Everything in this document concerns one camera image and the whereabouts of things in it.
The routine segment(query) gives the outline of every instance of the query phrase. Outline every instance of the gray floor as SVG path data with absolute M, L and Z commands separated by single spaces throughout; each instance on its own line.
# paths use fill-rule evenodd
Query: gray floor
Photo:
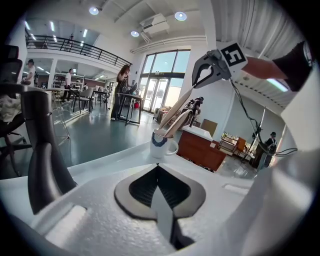
M 71 110 L 71 103 L 64 103 L 63 117 L 70 134 L 70 139 L 65 140 L 59 147 L 64 162 L 67 167 L 82 164 L 91 160 L 95 160 L 116 152 L 140 145 L 150 140 L 153 129 L 159 124 L 153 120 L 153 115 L 142 112 L 140 125 L 128 124 L 125 126 L 123 121 L 111 121 L 111 111 L 106 111 L 106 105 L 100 107 L 100 103 L 93 104 L 93 111 L 89 113 L 88 109 L 79 112 L 79 108 L 75 107 L 75 112 Z M 57 141 L 61 142 L 67 135 L 64 129 L 59 112 L 53 111 L 54 128 Z M 124 109 L 122 114 L 125 116 L 127 110 Z M 134 110 L 132 119 L 138 119 L 139 111 Z M 25 125 L 17 130 L 18 133 L 26 137 L 28 143 L 28 134 Z M 175 135 L 178 142 L 181 132 Z M 15 135 L 11 135 L 10 140 L 16 140 Z M 15 161 L 17 168 L 23 176 L 28 175 L 28 167 L 32 149 L 24 149 L 15 152 Z M 254 169 L 247 163 L 240 163 L 238 159 L 227 156 L 216 172 L 218 174 L 252 179 L 256 173 Z M 1 166 L 0 179 L 15 178 L 9 157 Z

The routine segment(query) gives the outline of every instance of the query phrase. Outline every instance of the black pants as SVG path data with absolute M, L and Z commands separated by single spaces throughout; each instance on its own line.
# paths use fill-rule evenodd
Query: black pants
M 71 90 L 70 90 L 70 85 L 65 85 L 64 86 L 64 89 L 66 89 L 63 93 L 63 96 L 62 96 L 62 100 L 64 101 L 67 94 L 68 94 L 68 97 L 66 98 L 66 100 L 70 100 L 70 96 L 71 96 Z
M 114 99 L 114 105 L 111 112 L 111 118 L 117 119 L 120 115 L 120 104 L 123 99 L 122 95 L 119 95 L 119 93 L 115 92 L 115 99 Z

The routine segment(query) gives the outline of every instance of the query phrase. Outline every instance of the ceiling light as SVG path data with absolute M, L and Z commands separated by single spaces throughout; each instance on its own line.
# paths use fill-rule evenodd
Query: ceiling light
M 26 29 L 27 29 L 27 30 L 30 30 L 30 27 L 29 27 L 28 22 L 25 21 L 24 24 L 25 24 Z
M 99 10 L 97 7 L 91 7 L 89 9 L 89 13 L 91 13 L 92 15 L 97 15 L 99 13 Z
M 139 33 L 137 32 L 137 31 L 132 31 L 131 32 L 131 36 L 133 36 L 133 37 L 138 37 L 139 36 Z
M 55 24 L 53 21 L 50 21 L 51 30 L 55 31 Z
M 183 22 L 187 19 L 187 15 L 182 11 L 176 12 L 174 17 L 176 20 L 181 21 L 181 22 Z
M 273 84 L 275 87 L 277 87 L 282 92 L 287 92 L 288 88 L 285 87 L 281 82 L 275 79 L 267 79 L 267 81 L 271 84 Z

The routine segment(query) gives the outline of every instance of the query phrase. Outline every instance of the woman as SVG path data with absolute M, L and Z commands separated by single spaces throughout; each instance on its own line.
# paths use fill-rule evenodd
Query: woman
M 117 81 L 118 85 L 116 86 L 116 88 L 114 90 L 114 99 L 115 100 L 114 100 L 114 105 L 113 105 L 113 109 L 111 112 L 111 120 L 112 121 L 115 121 L 116 119 L 118 119 L 119 108 L 120 108 L 120 103 L 121 103 L 121 99 L 122 99 L 120 94 L 126 93 L 128 91 L 128 88 L 129 88 L 128 74 L 129 74 L 129 72 L 130 72 L 129 65 L 124 65 L 116 77 L 116 81 Z

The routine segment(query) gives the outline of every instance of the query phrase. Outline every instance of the white counter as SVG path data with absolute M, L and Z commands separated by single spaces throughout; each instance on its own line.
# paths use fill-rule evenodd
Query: white counter
M 196 127 L 196 126 L 189 127 L 189 125 L 186 125 L 182 127 L 182 130 L 188 133 L 197 135 L 203 139 L 206 139 L 207 141 L 210 141 L 210 142 L 213 141 L 212 136 L 210 135 L 210 132 L 208 132 L 207 130 L 201 129 L 199 127 Z
M 253 183 L 252 180 L 229 178 L 211 173 L 177 155 L 165 156 L 162 159 L 153 158 L 149 156 L 149 143 L 150 142 L 146 142 L 115 154 L 75 165 L 69 167 L 68 170 L 78 185 L 115 172 L 155 163 L 166 163 L 178 166 L 181 167 L 181 170 L 185 170 L 186 173 L 199 172 L 199 174 L 204 174 L 207 181 L 212 178 L 212 186 L 218 184 L 219 188 L 222 188 L 226 184 L 249 188 Z M 228 213 L 225 212 L 225 216 L 229 216 L 234 208 L 239 205 L 243 195 L 239 198 L 237 197 L 238 195 L 235 195 L 233 201 L 233 199 L 228 199 L 228 193 L 230 193 L 230 191 L 219 188 L 216 188 L 222 192 L 217 195 L 219 199 L 221 199 L 222 202 L 225 199 L 229 200 L 230 207 L 226 210 Z M 17 216 L 25 223 L 30 224 L 35 218 L 29 202 L 27 176 L 0 180 L 0 199 L 9 213 Z

